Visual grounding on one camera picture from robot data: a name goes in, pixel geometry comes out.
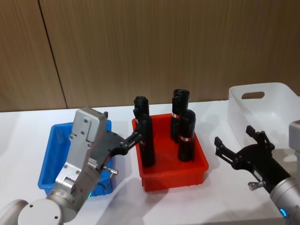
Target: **red plastic bin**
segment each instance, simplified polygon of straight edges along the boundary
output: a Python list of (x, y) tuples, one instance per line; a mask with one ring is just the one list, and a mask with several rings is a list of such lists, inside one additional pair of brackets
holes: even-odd
[(182, 186), (198, 185), (204, 181), (209, 164), (195, 134), (193, 161), (178, 159), (178, 144), (171, 139), (171, 114), (151, 116), (153, 125), (155, 164), (143, 167), (139, 145), (136, 146), (140, 177), (145, 191), (156, 191)]

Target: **wooden wall panel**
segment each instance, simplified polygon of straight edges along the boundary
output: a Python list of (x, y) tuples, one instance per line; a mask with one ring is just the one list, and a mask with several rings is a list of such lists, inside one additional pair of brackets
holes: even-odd
[(0, 1), (0, 112), (66, 108), (37, 0)]
[(300, 94), (300, 1), (41, 0), (69, 107), (228, 98), (283, 82)]

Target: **white table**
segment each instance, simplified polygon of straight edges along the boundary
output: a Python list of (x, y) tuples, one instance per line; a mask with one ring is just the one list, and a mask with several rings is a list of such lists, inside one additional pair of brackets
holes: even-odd
[[(106, 196), (89, 198), (68, 225), (281, 225), (281, 214), (260, 188), (247, 186), (254, 177), (236, 171), (215, 156), (219, 136), (224, 144), (240, 150), (227, 123), (228, 101), (190, 103), (196, 113), (195, 132), (210, 164), (202, 185), (146, 193), (141, 184), (133, 148), (117, 156), (116, 168), (123, 181)], [(112, 131), (127, 137), (132, 133), (133, 106), (96, 108), (109, 112)], [(170, 113), (171, 104), (151, 105), (151, 114)], [(0, 209), (14, 199), (32, 202), (46, 197), (38, 188), (50, 128), (72, 122), (75, 109), (0, 113)]]

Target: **black cylindrical object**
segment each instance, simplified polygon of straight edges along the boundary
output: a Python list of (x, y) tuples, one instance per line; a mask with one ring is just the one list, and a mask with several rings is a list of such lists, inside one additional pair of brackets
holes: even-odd
[(194, 159), (194, 133), (196, 115), (192, 110), (187, 109), (180, 115), (179, 121), (179, 149), (178, 158), (180, 161), (188, 162)]
[(153, 128), (152, 119), (147, 114), (142, 114), (138, 117), (138, 133), (142, 136), (142, 141), (139, 143), (142, 156), (142, 165), (150, 167), (155, 164), (155, 153), (153, 143)]
[(135, 108), (133, 113), (135, 115), (135, 120), (137, 122), (139, 116), (146, 114), (149, 115), (149, 102), (144, 96), (137, 96), (134, 100)]
[(188, 109), (189, 91), (176, 89), (172, 98), (172, 119), (171, 119), (171, 138), (178, 142), (179, 135), (179, 117)]

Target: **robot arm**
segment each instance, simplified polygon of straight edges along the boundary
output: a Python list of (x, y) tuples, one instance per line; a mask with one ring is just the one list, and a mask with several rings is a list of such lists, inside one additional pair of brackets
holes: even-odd
[[(255, 132), (251, 126), (248, 126), (246, 133), (254, 138), (257, 144), (249, 145), (234, 153), (216, 137), (216, 155), (231, 164), (233, 169), (243, 169), (251, 172), (258, 182), (249, 182), (250, 190), (264, 187), (270, 193), (270, 199), (286, 219), (286, 223), (300, 225), (300, 187), (296, 178), (292, 178), (273, 159), (271, 152), (275, 146), (269, 142), (263, 131)], [(300, 120), (290, 124), (289, 145), (296, 150), (299, 178)]]
[(107, 116), (85, 107), (76, 112), (71, 145), (66, 163), (55, 180), (55, 187), (46, 199), (27, 204), (16, 201), (0, 215), (1, 224), (61, 225), (73, 220), (99, 181), (102, 170), (118, 171), (107, 167), (111, 157), (126, 155), (139, 143), (138, 131), (123, 139), (114, 132), (105, 131)]

